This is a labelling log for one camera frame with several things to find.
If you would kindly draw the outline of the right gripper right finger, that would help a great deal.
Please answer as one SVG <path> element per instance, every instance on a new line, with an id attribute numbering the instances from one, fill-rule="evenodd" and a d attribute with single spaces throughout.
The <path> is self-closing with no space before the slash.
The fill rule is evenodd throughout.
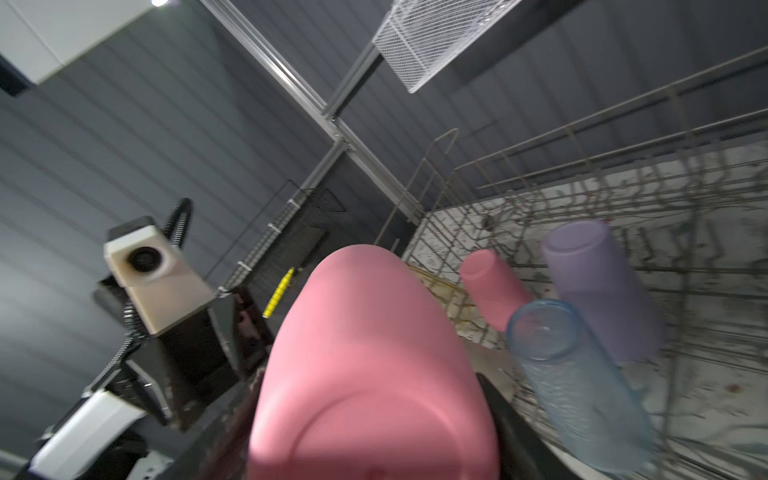
<path id="1" fill-rule="evenodd" d="M 545 445 L 492 382 L 482 373 L 476 376 L 497 432 L 500 478 L 578 480 L 579 476 Z"/>

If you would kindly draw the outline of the pink cup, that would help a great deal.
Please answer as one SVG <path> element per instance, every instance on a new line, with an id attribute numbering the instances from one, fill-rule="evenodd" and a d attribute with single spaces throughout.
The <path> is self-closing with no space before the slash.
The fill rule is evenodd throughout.
<path id="1" fill-rule="evenodd" d="M 495 479 L 496 429 L 469 356 L 395 254 L 352 245 L 312 272 L 276 336 L 251 479 Z"/>
<path id="2" fill-rule="evenodd" d="M 499 332 L 505 332 L 512 316 L 533 300 L 513 269 L 493 250 L 468 255 L 459 273 L 475 306 Z"/>

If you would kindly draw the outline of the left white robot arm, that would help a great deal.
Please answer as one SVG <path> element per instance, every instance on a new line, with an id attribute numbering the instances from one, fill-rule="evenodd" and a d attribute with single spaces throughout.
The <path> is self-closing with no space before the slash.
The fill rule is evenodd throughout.
<path id="1" fill-rule="evenodd" d="M 146 455 L 134 425 L 185 432 L 232 389 L 257 393 L 273 335 L 249 291 L 211 288 L 182 248 L 193 203 L 164 225 L 149 216 L 110 230 L 104 291 L 123 304 L 127 333 L 75 406 L 24 467 L 35 479 L 126 479 Z"/>

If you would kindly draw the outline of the beige cup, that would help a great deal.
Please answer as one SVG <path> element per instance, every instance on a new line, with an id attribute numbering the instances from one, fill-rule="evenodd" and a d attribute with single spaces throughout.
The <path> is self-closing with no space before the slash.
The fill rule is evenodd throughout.
<path id="1" fill-rule="evenodd" d="M 494 350 L 461 339 L 474 370 L 483 374 L 505 397 L 511 401 L 517 393 L 517 364 L 506 350 Z"/>

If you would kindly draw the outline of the clear blue cup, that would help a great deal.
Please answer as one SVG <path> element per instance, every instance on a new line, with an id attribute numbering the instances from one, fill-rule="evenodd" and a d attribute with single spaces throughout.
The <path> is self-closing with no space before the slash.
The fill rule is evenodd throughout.
<path id="1" fill-rule="evenodd" d="M 651 463 L 651 419 L 580 313 L 534 300 L 510 318 L 509 351 L 565 448 L 588 466 L 629 474 Z"/>

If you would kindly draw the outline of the lilac cup front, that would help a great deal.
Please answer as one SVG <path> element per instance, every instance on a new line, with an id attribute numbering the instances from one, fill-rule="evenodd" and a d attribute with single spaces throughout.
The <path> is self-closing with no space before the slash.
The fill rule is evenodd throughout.
<path id="1" fill-rule="evenodd" d="M 615 362 L 660 352 L 662 314 L 607 223 L 566 223 L 545 236 L 541 249 L 559 298 L 579 311 Z"/>

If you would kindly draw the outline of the clear amber glass cup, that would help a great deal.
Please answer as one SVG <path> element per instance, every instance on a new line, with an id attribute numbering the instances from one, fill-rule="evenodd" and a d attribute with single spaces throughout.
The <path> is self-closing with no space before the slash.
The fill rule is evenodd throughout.
<path id="1" fill-rule="evenodd" d="M 480 343 L 486 333 L 486 327 L 481 322 L 469 294 L 459 285 L 420 267 L 408 267 L 436 298 L 457 334 L 470 342 Z"/>

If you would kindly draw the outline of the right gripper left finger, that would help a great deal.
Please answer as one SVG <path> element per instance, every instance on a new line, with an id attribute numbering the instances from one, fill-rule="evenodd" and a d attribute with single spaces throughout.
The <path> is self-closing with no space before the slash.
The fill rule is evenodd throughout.
<path id="1" fill-rule="evenodd" d="M 157 479 L 245 479 L 248 441 L 266 366 L 237 391 L 192 446 Z"/>

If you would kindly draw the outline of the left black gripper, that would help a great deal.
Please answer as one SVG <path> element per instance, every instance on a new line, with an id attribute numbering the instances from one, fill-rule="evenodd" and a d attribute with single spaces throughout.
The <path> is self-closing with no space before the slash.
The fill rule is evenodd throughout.
<path id="1" fill-rule="evenodd" d="M 245 285 L 226 290 L 158 335 L 143 331 L 138 310 L 128 308 L 128 295 L 115 279 L 98 282 L 93 297 L 127 333 L 92 390 L 105 389 L 179 431 L 250 379 L 273 344 L 273 333 Z"/>

